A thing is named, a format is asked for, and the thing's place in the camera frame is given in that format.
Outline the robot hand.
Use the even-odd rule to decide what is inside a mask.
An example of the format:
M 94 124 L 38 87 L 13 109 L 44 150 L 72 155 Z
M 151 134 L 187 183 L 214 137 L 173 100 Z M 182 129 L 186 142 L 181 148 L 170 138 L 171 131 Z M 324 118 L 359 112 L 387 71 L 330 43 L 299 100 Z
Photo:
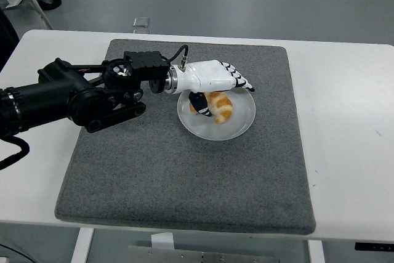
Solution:
M 197 113 L 205 116 L 212 115 L 205 93 L 228 91 L 237 87 L 255 91 L 232 64 L 218 60 L 184 63 L 174 67 L 173 74 L 172 92 L 178 94 L 190 91 L 190 103 Z

